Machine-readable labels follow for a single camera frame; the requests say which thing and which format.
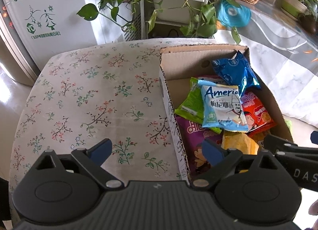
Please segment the red noodle snack packet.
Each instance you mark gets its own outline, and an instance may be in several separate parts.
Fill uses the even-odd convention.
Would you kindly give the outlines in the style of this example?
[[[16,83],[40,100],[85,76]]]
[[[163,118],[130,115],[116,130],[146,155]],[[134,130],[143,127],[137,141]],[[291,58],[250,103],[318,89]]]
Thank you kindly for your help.
[[[250,137],[276,126],[261,100],[252,91],[246,91],[241,102]]]

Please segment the green snack packet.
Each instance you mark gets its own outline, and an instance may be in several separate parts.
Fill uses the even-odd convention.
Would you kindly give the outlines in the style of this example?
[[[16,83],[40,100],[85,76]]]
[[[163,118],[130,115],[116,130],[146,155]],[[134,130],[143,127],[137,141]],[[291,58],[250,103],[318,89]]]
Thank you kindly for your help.
[[[175,109],[175,114],[199,125],[203,125],[204,106],[198,78],[190,78],[190,91],[186,99]]]

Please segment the blue round fan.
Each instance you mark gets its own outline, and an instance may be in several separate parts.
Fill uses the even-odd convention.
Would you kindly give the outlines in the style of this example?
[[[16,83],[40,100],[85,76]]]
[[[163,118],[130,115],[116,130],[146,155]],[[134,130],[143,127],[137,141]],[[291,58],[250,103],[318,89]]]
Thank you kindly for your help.
[[[217,19],[223,26],[227,27],[245,27],[251,20],[251,10],[246,6],[234,6],[226,0],[221,0]]]

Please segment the white chest freezer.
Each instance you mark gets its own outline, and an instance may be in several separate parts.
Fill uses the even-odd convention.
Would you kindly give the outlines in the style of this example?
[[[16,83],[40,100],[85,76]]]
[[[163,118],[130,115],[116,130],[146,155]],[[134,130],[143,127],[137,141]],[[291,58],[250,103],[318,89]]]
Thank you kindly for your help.
[[[33,69],[42,70],[60,53],[122,41],[121,26],[132,18],[129,6],[121,4],[117,22],[109,8],[93,21],[77,13],[86,4],[100,0],[1,0],[8,15],[4,21],[13,40]]]

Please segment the pothos plant in white pot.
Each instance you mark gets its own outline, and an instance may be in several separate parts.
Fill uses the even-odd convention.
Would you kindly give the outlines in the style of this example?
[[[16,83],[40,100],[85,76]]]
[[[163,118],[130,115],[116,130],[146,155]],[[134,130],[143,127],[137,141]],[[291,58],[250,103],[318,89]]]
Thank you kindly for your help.
[[[87,21],[95,20],[98,15],[104,16],[106,19],[112,21],[117,26],[120,24],[117,22],[119,16],[119,6],[123,2],[127,2],[131,5],[131,13],[135,14],[136,6],[142,1],[152,3],[154,10],[150,16],[148,23],[148,31],[151,32],[155,26],[158,14],[166,10],[177,10],[177,9],[188,9],[189,11],[189,22],[186,26],[181,26],[180,31],[186,37],[212,37],[217,32],[217,12],[214,2],[210,0],[204,0],[200,8],[195,8],[189,1],[183,0],[182,5],[171,8],[164,8],[162,6],[163,1],[155,2],[150,0],[100,0],[99,6],[92,3],[84,5],[78,12],[77,15]],[[124,20],[126,23],[120,26],[123,32],[133,32],[135,25],[132,20]]]

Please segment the silver refrigerator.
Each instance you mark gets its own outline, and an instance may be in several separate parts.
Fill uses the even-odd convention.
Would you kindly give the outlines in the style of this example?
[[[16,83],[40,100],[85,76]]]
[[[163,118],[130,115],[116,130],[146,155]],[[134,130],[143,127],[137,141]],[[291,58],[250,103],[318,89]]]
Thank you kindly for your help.
[[[29,86],[40,75],[7,12],[1,13],[1,68],[12,80]]]

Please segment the light blue Ameria packet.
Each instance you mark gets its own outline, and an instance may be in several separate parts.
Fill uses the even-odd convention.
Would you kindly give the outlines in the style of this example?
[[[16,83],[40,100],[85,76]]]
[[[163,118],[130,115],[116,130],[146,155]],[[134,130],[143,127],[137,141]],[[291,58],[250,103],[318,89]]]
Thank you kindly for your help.
[[[199,80],[204,106],[204,128],[220,128],[230,132],[248,132],[236,85],[222,85]]]

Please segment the white metal plant rack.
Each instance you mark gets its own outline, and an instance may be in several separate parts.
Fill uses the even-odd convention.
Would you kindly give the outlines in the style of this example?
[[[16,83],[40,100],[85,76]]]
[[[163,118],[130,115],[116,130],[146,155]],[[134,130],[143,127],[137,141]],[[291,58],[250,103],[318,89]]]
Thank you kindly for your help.
[[[148,20],[154,10],[157,10],[155,25],[181,27],[199,14],[201,7],[209,0],[141,0],[134,7],[131,7],[129,1],[124,0],[120,6],[132,19],[135,30],[125,30],[122,34],[124,41],[148,38]]]

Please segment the yellow waffle snack packet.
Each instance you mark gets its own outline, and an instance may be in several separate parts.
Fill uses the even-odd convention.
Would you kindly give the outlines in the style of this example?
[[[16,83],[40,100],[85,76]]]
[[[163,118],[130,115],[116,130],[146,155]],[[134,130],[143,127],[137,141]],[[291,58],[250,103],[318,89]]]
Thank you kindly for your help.
[[[263,148],[264,147],[264,139],[269,134],[270,134],[270,130],[265,130],[263,132],[259,132],[259,133],[255,133],[255,134],[249,135],[249,137],[252,140],[254,140],[258,144],[258,146],[260,148]]]

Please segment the green striped plant pot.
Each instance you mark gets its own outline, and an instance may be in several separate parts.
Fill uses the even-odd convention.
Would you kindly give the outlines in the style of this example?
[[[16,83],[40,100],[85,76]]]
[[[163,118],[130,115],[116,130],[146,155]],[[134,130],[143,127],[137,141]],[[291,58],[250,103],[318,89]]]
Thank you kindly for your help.
[[[285,14],[297,20],[299,14],[306,12],[307,7],[298,0],[281,0],[281,9]]]

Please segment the pink white snack packet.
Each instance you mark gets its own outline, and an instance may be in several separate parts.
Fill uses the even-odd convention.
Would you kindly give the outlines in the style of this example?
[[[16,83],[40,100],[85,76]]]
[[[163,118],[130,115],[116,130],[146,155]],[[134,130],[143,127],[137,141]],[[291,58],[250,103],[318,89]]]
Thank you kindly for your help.
[[[205,81],[214,82],[216,84],[226,85],[226,82],[217,75],[200,76],[198,77],[198,80],[205,80]]]

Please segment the cardboard milk box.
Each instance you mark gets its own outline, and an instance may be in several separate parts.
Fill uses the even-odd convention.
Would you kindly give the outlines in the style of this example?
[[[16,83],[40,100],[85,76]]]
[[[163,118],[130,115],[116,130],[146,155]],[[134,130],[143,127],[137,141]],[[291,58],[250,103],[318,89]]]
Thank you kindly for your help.
[[[252,70],[247,47],[214,44],[161,50],[160,87],[183,180],[209,169],[199,134],[256,154],[252,136],[262,130],[291,140],[273,94]]]

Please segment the orange bread packet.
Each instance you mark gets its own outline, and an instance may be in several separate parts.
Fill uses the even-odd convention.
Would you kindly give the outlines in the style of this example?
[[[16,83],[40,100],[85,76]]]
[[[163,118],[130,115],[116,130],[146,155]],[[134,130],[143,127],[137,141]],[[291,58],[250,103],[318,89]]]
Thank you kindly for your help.
[[[245,133],[224,131],[222,148],[235,148],[246,155],[257,155],[259,145]]]

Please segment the purple noodle snack packet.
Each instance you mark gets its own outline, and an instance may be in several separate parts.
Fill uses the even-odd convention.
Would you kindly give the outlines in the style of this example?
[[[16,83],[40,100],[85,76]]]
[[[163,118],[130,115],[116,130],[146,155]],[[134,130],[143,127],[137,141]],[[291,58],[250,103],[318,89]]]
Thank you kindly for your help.
[[[176,120],[182,136],[184,148],[187,155],[188,165],[191,176],[197,176],[211,168],[207,159],[203,156],[202,142],[209,139],[214,143],[221,145],[223,132],[203,128],[196,122],[176,116]]]

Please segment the blue foil snack packet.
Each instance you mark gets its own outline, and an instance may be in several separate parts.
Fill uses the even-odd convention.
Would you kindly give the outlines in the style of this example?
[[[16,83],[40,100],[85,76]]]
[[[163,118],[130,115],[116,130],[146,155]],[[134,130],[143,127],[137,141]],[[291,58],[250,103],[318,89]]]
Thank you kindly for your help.
[[[223,58],[212,61],[214,72],[227,85],[236,85],[242,96],[248,88],[261,89],[260,83],[247,58],[237,51],[231,59]]]

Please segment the brown round vase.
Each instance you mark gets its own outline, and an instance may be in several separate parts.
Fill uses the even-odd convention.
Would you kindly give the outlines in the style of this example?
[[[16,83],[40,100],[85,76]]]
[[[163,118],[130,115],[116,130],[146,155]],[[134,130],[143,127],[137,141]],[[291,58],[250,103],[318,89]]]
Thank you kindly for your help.
[[[313,15],[300,13],[298,21],[301,27],[312,35],[317,35],[317,20]]]

